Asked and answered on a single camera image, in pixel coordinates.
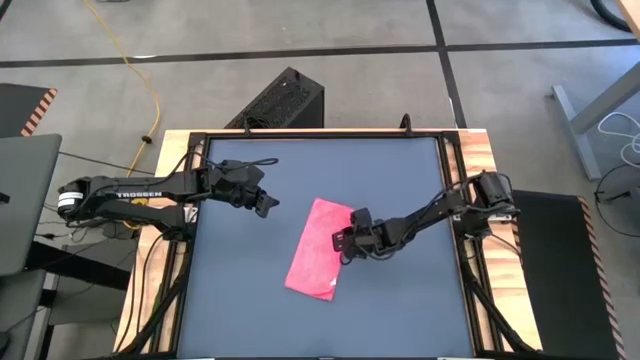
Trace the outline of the large striped-edge floor mat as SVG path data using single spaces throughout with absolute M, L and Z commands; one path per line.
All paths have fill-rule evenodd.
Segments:
M 589 207 L 578 196 L 517 190 L 515 233 L 542 351 L 629 360 Z

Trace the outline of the wooden desk edge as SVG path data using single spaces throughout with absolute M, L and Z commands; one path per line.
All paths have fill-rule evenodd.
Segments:
M 640 0 L 615 0 L 632 33 L 640 41 Z

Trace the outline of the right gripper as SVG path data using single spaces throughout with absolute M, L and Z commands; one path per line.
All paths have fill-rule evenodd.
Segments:
M 400 220 L 376 220 L 369 228 L 350 224 L 333 234 L 332 244 L 345 259 L 389 259 L 400 250 Z

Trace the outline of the black computer tower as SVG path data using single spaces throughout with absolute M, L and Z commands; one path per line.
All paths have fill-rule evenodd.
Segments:
M 245 117 L 251 118 L 251 129 L 323 128 L 324 111 L 325 88 L 287 67 L 225 128 L 243 129 Z

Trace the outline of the pink fluffy towel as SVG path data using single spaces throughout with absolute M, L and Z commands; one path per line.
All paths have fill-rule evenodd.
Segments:
M 341 255 L 332 235 L 350 225 L 352 209 L 316 198 L 299 239 L 284 286 L 323 301 L 332 301 L 341 270 Z

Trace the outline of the grey table mat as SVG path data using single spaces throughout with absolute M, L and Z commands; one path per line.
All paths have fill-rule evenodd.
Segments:
M 331 301 L 285 285 L 314 200 L 366 208 L 382 220 L 426 205 L 442 187 L 433 139 L 214 140 L 209 156 L 268 159 L 262 186 L 278 205 L 260 218 L 202 204 L 180 357 L 472 354 L 447 222 L 421 231 L 389 260 L 343 267 Z

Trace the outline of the small striped-edge floor mat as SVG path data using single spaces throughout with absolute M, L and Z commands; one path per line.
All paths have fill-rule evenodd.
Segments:
M 32 136 L 56 95 L 55 88 L 0 83 L 0 138 Z

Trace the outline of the grey laptop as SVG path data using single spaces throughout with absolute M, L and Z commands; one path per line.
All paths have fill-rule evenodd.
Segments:
M 0 276 L 24 268 L 61 141 L 58 134 L 0 138 Z

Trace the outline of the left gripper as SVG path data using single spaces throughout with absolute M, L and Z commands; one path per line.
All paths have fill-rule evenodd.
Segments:
M 270 209 L 279 204 L 277 199 L 262 191 L 259 184 L 244 186 L 228 182 L 220 169 L 209 172 L 205 189 L 208 191 L 208 199 L 225 202 L 236 208 L 254 207 L 255 213 L 261 218 L 266 218 Z

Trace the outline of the grey metal desk leg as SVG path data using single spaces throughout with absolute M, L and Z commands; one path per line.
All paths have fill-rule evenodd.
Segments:
M 637 62 L 580 112 L 575 111 L 562 86 L 551 87 L 551 95 L 556 100 L 563 115 L 563 122 L 567 126 L 570 143 L 575 147 L 586 177 L 590 181 L 599 180 L 602 175 L 587 132 L 639 91 L 640 62 Z

